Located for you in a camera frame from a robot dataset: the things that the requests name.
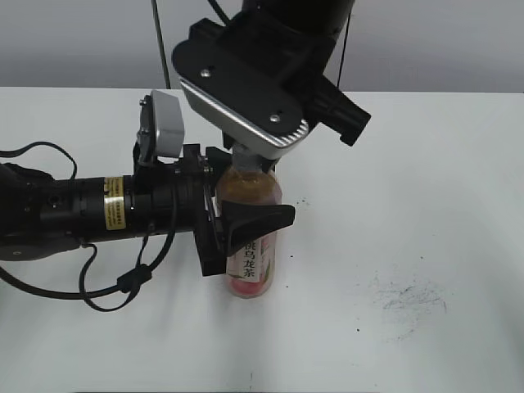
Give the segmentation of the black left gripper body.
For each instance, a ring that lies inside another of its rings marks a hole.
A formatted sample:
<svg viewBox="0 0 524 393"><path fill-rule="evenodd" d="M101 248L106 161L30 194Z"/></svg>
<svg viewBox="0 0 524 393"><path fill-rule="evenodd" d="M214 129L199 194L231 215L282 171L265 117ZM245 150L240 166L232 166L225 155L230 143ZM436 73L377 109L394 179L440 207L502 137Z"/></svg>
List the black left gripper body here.
<svg viewBox="0 0 524 393"><path fill-rule="evenodd" d="M183 157L166 164L154 156L142 160L142 149L133 147L130 223L139 237L166 235L153 271L163 262L177 233L194 236L201 273L222 275L226 270L223 224L212 198L219 178L229 167L229 154L217 147L201 151L199 144L185 144Z"/></svg>

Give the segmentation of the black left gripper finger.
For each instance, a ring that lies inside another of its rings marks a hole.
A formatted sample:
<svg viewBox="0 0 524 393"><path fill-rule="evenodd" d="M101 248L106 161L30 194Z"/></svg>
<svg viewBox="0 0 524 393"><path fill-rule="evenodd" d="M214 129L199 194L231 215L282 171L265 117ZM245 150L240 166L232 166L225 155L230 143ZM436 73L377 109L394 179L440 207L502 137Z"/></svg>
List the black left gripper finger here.
<svg viewBox="0 0 524 393"><path fill-rule="evenodd" d="M290 205L246 205L222 202L226 256L232 256L246 244L293 225L296 209Z"/></svg>

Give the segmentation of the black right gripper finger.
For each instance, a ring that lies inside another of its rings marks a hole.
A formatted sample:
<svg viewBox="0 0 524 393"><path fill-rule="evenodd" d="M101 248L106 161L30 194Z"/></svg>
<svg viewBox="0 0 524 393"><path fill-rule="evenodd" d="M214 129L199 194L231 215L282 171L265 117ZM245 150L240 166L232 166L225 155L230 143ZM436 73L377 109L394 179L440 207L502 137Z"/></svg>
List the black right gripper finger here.
<svg viewBox="0 0 524 393"><path fill-rule="evenodd" d="M269 173L270 171L274 171L277 163L278 163L278 159L270 160L270 159L263 157L261 159L261 169L264 173Z"/></svg>

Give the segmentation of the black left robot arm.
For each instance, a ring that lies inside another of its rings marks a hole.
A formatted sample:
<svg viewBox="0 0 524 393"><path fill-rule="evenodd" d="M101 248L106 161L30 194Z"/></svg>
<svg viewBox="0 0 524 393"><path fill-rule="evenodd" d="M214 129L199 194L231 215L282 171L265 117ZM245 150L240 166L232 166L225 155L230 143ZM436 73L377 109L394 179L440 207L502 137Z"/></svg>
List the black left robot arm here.
<svg viewBox="0 0 524 393"><path fill-rule="evenodd" d="M215 147L183 148L171 164L135 165L131 175L56 180L6 163L1 167L1 257L40 260L84 243L170 232L193 234L205 276L225 273L227 258L247 243L289 227L289 205L226 202L214 186L231 157Z"/></svg>

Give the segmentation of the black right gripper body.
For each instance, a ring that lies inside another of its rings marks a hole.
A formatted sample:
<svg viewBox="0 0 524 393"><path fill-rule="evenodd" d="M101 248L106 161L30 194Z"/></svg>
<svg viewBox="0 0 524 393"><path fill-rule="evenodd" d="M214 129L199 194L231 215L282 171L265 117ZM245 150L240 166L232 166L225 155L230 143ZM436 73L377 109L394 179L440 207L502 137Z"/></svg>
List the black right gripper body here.
<svg viewBox="0 0 524 393"><path fill-rule="evenodd" d="M309 131L325 124L355 143L371 116L324 75L345 11L240 11L219 44L271 78L303 110Z"/></svg>

